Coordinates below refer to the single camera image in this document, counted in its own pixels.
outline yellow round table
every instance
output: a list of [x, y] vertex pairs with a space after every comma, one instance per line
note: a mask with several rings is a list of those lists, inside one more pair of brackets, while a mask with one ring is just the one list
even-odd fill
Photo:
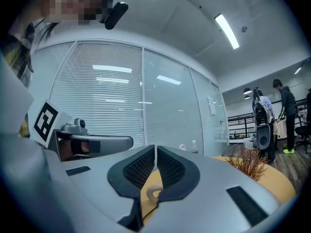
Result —
[[[228, 157], [214, 157], [214, 158], [221, 161], [225, 161], [226, 159], [228, 159]], [[287, 200], [293, 198], [296, 195], [292, 183], [285, 177], [284, 174], [282, 174], [280, 171], [276, 170], [275, 168], [269, 165], [265, 165], [265, 168], [267, 169], [263, 173], [263, 176], [258, 181], [258, 183], [264, 186], [268, 191], [270, 191], [275, 196], [275, 198], [280, 202], [280, 204], [285, 203]], [[148, 180], [146, 181], [144, 187], [140, 192], [141, 214], [143, 218], [156, 207], [156, 203], [148, 199], [146, 191], [149, 186], [157, 183], [162, 184], [159, 170], [156, 170], [151, 173], [151, 175], [149, 176]], [[158, 194], [159, 191], [154, 192], [154, 195], [156, 197], [158, 196]], [[150, 213], [144, 219], [144, 224], [149, 220], [152, 213]]]

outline shoe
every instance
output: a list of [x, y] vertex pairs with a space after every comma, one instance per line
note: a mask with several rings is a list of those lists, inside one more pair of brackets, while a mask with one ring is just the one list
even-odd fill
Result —
[[288, 150], [288, 149], [284, 149], [283, 153], [295, 153], [294, 149]]
[[270, 160], [270, 161], [268, 161], [268, 164], [272, 165], [275, 161], [276, 161], [275, 159], [274, 160]]

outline black pants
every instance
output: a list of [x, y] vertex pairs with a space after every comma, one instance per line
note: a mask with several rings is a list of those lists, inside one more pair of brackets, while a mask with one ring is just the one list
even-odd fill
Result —
[[295, 115], [286, 116], [286, 134], [288, 150], [292, 150], [295, 144]]
[[259, 156], [265, 157], [265, 153], [268, 153], [268, 160], [273, 161], [276, 158], [276, 151], [274, 148], [274, 135], [273, 135], [273, 123], [269, 124], [270, 127], [270, 143], [264, 150], [259, 150]]

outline brown plant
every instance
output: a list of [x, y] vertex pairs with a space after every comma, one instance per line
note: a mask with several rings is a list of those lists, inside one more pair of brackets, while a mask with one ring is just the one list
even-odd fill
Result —
[[263, 172], [267, 169], [264, 167], [264, 164], [267, 163], [266, 159], [259, 156], [258, 149], [243, 149], [242, 154], [240, 154], [237, 158], [231, 155], [226, 162], [242, 171], [255, 181], [258, 181], [263, 175]]

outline textured gripper surface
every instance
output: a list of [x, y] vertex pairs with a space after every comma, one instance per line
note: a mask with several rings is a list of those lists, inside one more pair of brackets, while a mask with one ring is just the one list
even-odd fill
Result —
[[164, 189], [180, 181], [186, 171], [184, 165], [161, 151], [159, 148], [157, 149], [157, 166], [161, 171]]
[[155, 151], [151, 150], [123, 169], [124, 177], [134, 186], [142, 189], [155, 166]]

